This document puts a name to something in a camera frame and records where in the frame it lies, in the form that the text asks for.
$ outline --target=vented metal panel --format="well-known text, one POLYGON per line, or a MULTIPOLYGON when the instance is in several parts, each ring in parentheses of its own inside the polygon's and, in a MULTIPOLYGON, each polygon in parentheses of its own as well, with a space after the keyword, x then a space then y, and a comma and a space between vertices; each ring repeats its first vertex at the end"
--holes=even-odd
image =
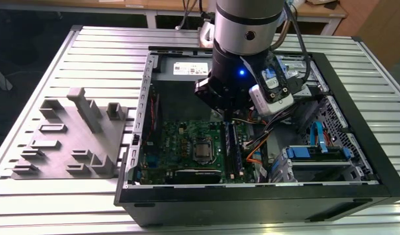
MULTIPOLYGON (((308 51, 325 53, 368 125, 400 174, 400 87, 365 45, 348 37, 304 36, 308 51)), ((41 117, 46 97, 62 105, 70 86, 85 87, 98 106, 136 108, 149 45, 197 47, 192 30, 82 27, 70 31, 0 148, 0 234, 149 233, 113 206, 116 179, 26 180, 9 178, 22 145, 41 117)), ((289 35, 280 50, 300 51, 289 35)), ((122 144, 129 144, 129 111, 122 144)), ((400 234, 400 202, 369 208, 330 223, 257 224, 164 228, 172 234, 400 234)))

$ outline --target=wire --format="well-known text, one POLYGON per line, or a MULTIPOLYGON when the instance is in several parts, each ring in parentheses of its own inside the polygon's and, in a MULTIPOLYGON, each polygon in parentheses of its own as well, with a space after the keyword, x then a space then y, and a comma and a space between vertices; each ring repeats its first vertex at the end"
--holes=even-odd
POLYGON ((289 27, 290 27, 290 21, 289 21, 288 17, 285 17, 281 33, 278 35, 277 41, 269 46, 269 50, 276 50, 281 46, 281 44, 285 40, 286 33, 289 31, 289 27))
POLYGON ((182 26, 184 26, 184 24, 185 24, 186 17, 188 17, 188 15, 189 15, 189 13, 192 12, 192 10, 193 10, 193 8, 194 8, 194 6, 196 6, 197 1, 198 1, 198 0, 194 0, 194 3, 193 3, 192 6, 189 7, 189 0, 186 0, 186 6, 184 5, 184 17, 182 17, 182 20, 181 20, 180 25, 177 25, 177 26, 174 27, 176 30, 180 30, 180 29, 182 28, 182 26))
POLYGON ((245 123, 249 123, 249 124, 257 124, 256 122, 246 121, 246 120, 238 119, 238 118, 232 118, 232 120, 241 121, 241 122, 245 122, 245 123))
POLYGON ((262 164, 262 162, 257 159, 252 159, 252 155, 253 153, 257 151, 257 149, 261 147, 261 145, 265 143, 266 139, 268 139, 269 135, 266 135, 265 139, 258 143, 258 145, 254 147, 254 149, 252 150, 252 152, 249 153, 248 157, 246 157, 246 162, 253 162, 253 163, 258 163, 262 164))
POLYGON ((241 121, 241 122, 245 122, 245 123, 249 123, 249 124, 264 124, 264 125, 266 125, 265 121, 262 121, 262 122, 246 121, 246 120, 240 119, 240 118, 232 118, 232 120, 241 121))
POLYGON ((249 113, 248 113, 248 121, 252 120, 252 112, 253 112, 253 110, 249 110, 249 113))
POLYGON ((282 120, 285 120, 290 113, 294 111, 294 109, 297 108, 300 104, 300 101, 297 101, 292 106, 289 106, 288 108, 285 108, 284 110, 281 110, 269 120, 269 122, 266 123, 264 130, 262 130, 262 134, 252 141, 249 141, 245 144, 245 147, 249 147, 250 145, 253 145, 253 143, 256 143, 257 141, 260 141, 262 138, 265 138, 269 134, 269 131, 273 129, 273 126, 276 124, 278 124, 282 120))
POLYGON ((306 82, 306 79, 309 78, 309 75, 310 75, 310 58, 309 58, 309 55, 308 55, 306 50, 305 50, 305 46, 304 46, 304 42, 302 42, 302 37, 301 37, 298 25, 297 25, 297 20, 293 17, 293 13, 290 11, 290 8, 289 8, 286 2, 284 3, 284 9, 285 9, 286 16, 288 16, 288 18, 290 18, 290 21, 293 23, 293 28, 294 28, 296 35, 297 35, 297 40, 298 40, 301 52, 302 52, 302 55, 304 55, 305 73, 304 73, 304 76, 302 76, 301 79, 302 79, 302 82, 306 82))
POLYGON ((297 21, 297 8, 294 7, 294 5, 292 4, 292 7, 293 7, 293 9, 294 9, 294 17, 296 17, 296 21, 297 21))
POLYGON ((325 138, 325 141, 326 141, 328 146, 333 146, 333 143, 332 143, 329 134, 328 134, 325 131, 324 131, 324 138, 325 138))
POLYGON ((200 15, 202 15, 204 11, 202 11, 202 0, 198 0, 198 11, 200 11, 200 15))

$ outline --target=orange wire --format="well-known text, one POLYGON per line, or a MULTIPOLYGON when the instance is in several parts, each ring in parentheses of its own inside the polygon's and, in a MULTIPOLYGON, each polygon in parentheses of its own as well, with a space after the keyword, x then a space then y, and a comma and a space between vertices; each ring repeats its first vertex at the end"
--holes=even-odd
POLYGON ((256 121, 256 120, 252 120, 252 117, 250 117, 250 115, 252 115, 252 112, 253 112, 253 110, 249 110, 249 113, 248 113, 248 121, 250 121, 250 122, 258 122, 258 121, 256 121))
POLYGON ((252 159, 252 155, 254 153, 254 151, 257 151, 257 149, 261 147, 262 143, 265 143, 266 139, 268 139, 269 135, 266 135, 265 139, 261 140, 261 142, 258 143, 258 145, 254 147, 254 149, 252 150, 252 152, 249 153, 248 157, 246 157, 246 162, 253 162, 253 163, 257 163, 257 164, 262 164, 262 162, 257 159, 252 159))
POLYGON ((249 110, 249 113, 248 113, 248 121, 252 120, 250 115, 252 115, 252 110, 249 110))
POLYGON ((324 137, 325 137, 325 141, 326 141, 328 146, 332 146, 333 144, 332 144, 332 141, 330 141, 330 138, 329 138, 329 135, 328 135, 326 132, 324 132, 324 137))

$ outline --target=black cable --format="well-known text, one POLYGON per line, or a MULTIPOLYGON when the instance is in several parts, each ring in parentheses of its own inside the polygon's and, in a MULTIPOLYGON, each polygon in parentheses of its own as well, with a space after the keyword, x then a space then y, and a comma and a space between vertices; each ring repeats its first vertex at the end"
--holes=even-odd
POLYGON ((293 17, 293 13, 292 13, 290 8, 286 3, 284 3, 284 9, 285 9, 286 17, 290 18, 290 21, 293 23, 294 31, 297 34, 297 40, 298 40, 298 44, 300 44, 300 48, 301 48, 301 52, 302 52, 302 56, 304 56, 304 61, 305 61, 305 73, 304 73, 304 76, 301 79, 302 79, 302 82, 306 82, 306 79, 309 78, 309 75, 310 75, 310 58, 309 58, 309 55, 305 50, 302 37, 301 37, 300 30, 298 30, 297 20, 293 17))
POLYGON ((200 11, 200 15, 204 14, 204 11, 202 11, 202 0, 198 0, 198 11, 200 11))
POLYGON ((197 0, 194 0, 193 5, 189 7, 189 0, 186 0, 186 7, 185 7, 185 11, 184 11, 184 17, 182 17, 180 25, 177 27, 174 27, 176 30, 180 30, 182 28, 182 26, 185 24, 186 17, 189 15, 189 13, 192 12, 196 4, 197 4, 197 0))
POLYGON ((294 7, 294 5, 292 4, 292 7, 293 7, 293 9, 294 9, 294 17, 296 17, 296 21, 297 21, 297 8, 294 7))
POLYGON ((321 99, 321 97, 322 97, 322 96, 312 96, 312 97, 304 97, 304 98, 297 99, 297 100, 294 101, 294 103, 293 103, 292 106, 289 106, 286 109, 284 109, 284 110, 280 111, 280 112, 286 113, 286 114, 278 116, 274 120, 270 120, 270 121, 266 123, 266 125, 265 125, 265 127, 264 127, 264 129, 262 129, 261 135, 260 135, 254 140, 252 140, 250 142, 248 142, 245 146, 248 147, 248 146, 253 145, 253 143, 256 143, 257 141, 261 141, 264 138, 266 138, 266 136, 269 135, 270 129, 272 129, 281 121, 284 121, 285 119, 288 119, 288 118, 290 117, 290 115, 292 115, 292 113, 294 112, 296 108, 297 108, 301 104, 304 104, 304 103, 306 103, 306 102, 309 102, 309 101, 318 100, 318 99, 321 99))

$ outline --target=metal table surface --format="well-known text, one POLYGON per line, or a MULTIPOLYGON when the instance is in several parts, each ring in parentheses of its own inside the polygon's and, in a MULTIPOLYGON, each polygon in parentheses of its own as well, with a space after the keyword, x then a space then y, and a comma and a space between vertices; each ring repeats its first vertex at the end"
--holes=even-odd
MULTIPOLYGON (((362 43, 328 36, 304 36, 304 41, 309 51, 325 53, 400 174, 398 85, 362 43)), ((68 89, 85 87, 85 96, 98 106, 120 102, 136 108, 148 45, 197 47, 197 31, 72 28, 0 148, 0 234, 400 234, 400 201, 334 222, 142 229, 122 208, 113 206, 117 179, 10 179, 19 151, 42 118, 37 109, 44 98, 73 105, 68 89)), ((280 50, 300 50, 294 35, 286 37, 280 50)), ((124 134, 122 144, 130 141, 130 134, 124 134)))

